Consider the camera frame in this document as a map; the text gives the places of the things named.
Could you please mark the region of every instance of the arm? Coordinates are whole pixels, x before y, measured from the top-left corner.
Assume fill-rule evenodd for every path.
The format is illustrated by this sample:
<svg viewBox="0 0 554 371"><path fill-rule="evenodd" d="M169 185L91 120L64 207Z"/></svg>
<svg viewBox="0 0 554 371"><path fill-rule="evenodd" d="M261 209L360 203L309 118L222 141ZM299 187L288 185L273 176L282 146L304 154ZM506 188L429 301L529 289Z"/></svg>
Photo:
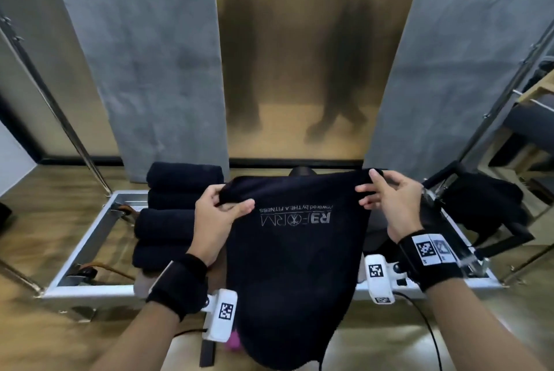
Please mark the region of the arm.
<svg viewBox="0 0 554 371"><path fill-rule="evenodd" d="M154 371L162 368L179 316L149 302L90 371Z"/></svg>
<svg viewBox="0 0 554 371"><path fill-rule="evenodd" d="M384 176L397 184L388 185L375 170L370 170L373 183L357 186L356 191L375 192L361 199L360 205L382 209L388 220L388 234L398 243L423 229L419 221L422 186L396 171L385 171ZM458 371L546 371L463 279L444 280L429 287L426 295Z"/></svg>
<svg viewBox="0 0 554 371"><path fill-rule="evenodd" d="M546 371L462 279L436 284L426 295L458 371Z"/></svg>
<svg viewBox="0 0 554 371"><path fill-rule="evenodd" d="M156 280L138 316L90 371L158 371L179 322L200 311L206 299L205 273L215 262L234 220L254 209L254 200L219 203L222 185L209 186L196 202L189 256L171 263Z"/></svg>

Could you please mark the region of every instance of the wooden floor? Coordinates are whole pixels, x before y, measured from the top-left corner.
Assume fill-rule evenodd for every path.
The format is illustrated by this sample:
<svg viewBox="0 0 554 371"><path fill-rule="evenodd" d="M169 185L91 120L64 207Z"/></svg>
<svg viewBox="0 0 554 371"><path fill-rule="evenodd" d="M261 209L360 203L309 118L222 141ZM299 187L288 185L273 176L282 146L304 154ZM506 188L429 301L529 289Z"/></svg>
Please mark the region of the wooden floor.
<svg viewBox="0 0 554 371"><path fill-rule="evenodd" d="M127 182L121 168L103 168L114 190L142 189ZM286 170L274 171L285 174ZM0 258L47 285L100 211L105 197L85 167L38 166L0 200L14 211L0 236ZM134 275L130 256L132 229L119 221L98 259ZM522 247L496 258L493 270L503 275L510 264L528 258L540 247ZM554 259L549 257L515 284L486 300L502 322L539 355L554 364ZM124 278L100 275L102 280ZM100 311L88 324L77 324L46 310L22 287L0 276L0 370L87 370L119 336L132 314ZM183 328L198 327L199 316L185 319ZM445 370L452 370L439 338ZM176 338L165 371L198 368L200 338ZM218 346L217 370L258 370L244 353ZM315 364L302 369L316 370ZM378 307L355 302L331 341L323 369L333 370L435 370L433 344L417 312L403 302Z"/></svg>

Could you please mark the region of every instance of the black wristband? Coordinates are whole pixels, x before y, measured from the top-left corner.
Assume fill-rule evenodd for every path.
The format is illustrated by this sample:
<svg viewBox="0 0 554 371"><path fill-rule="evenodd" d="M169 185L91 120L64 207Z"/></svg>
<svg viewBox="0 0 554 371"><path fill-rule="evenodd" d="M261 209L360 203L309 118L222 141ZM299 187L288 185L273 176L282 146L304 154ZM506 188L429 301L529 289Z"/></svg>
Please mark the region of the black wristband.
<svg viewBox="0 0 554 371"><path fill-rule="evenodd" d="M197 257L186 254L171 262L150 289L146 302L155 301L174 311L182 321L187 314L204 308L208 298L205 276L208 268Z"/></svg>
<svg viewBox="0 0 554 371"><path fill-rule="evenodd" d="M404 254L405 262L401 263L407 266L408 276L423 292L447 279L464 276L445 238L431 228L404 237L398 246Z"/></svg>

